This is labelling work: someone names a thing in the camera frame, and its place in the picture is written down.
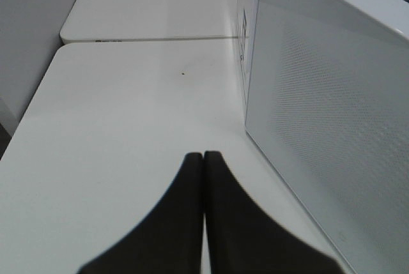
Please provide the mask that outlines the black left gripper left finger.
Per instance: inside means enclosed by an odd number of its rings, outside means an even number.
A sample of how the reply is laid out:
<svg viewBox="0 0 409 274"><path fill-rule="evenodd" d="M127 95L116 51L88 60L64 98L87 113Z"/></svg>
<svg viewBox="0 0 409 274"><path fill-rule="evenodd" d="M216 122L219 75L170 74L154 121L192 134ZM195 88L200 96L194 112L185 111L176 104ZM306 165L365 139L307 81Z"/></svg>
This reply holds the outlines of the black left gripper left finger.
<svg viewBox="0 0 409 274"><path fill-rule="evenodd" d="M186 154L155 207L79 273L200 273L203 164L201 153Z"/></svg>

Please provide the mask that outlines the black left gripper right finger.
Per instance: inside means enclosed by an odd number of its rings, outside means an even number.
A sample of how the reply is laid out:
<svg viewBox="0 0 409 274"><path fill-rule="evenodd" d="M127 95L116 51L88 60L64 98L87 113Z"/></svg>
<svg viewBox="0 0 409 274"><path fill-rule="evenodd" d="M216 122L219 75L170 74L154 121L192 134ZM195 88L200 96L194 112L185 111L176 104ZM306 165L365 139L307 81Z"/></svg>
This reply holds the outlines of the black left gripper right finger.
<svg viewBox="0 0 409 274"><path fill-rule="evenodd" d="M204 213L212 273L342 273L328 255L270 218L222 154L204 154Z"/></svg>

